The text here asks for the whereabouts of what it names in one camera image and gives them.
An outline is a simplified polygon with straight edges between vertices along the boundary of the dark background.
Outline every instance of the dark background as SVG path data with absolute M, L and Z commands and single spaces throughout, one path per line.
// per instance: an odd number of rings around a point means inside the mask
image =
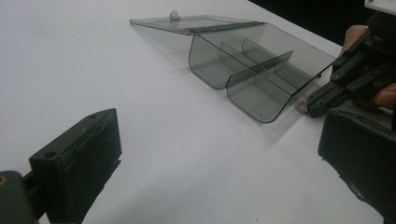
M 347 28 L 365 24 L 373 10 L 364 0 L 249 0 L 306 30 L 343 45 Z

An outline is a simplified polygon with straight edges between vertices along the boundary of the human hand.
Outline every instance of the human hand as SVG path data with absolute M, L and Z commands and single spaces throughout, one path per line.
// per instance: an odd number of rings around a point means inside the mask
M 361 37 L 361 35 L 366 32 L 368 29 L 365 25 L 354 25 L 346 30 L 346 38 L 344 41 L 344 46 L 341 49 L 341 54 L 343 54 L 347 49 L 349 49 L 352 44 Z M 374 99 L 370 102 L 362 102 L 360 100 L 355 101 L 359 105 L 364 107 L 373 107 L 373 106 L 383 106 L 387 109 L 395 109 L 396 108 L 396 83 L 392 83 L 388 85 L 386 88 L 379 91 Z

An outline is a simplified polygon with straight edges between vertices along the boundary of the white surface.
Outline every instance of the white surface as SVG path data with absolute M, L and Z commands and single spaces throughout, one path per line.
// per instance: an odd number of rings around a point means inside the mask
M 189 36 L 129 23 L 173 9 L 340 50 L 245 0 L 0 1 L 0 170 L 25 175 L 52 139 L 116 107 L 122 162 L 84 223 L 381 223 L 318 156 L 323 119 L 291 107 L 259 124 L 191 73 Z
M 393 0 L 365 0 L 364 5 L 377 11 L 396 15 L 396 2 Z

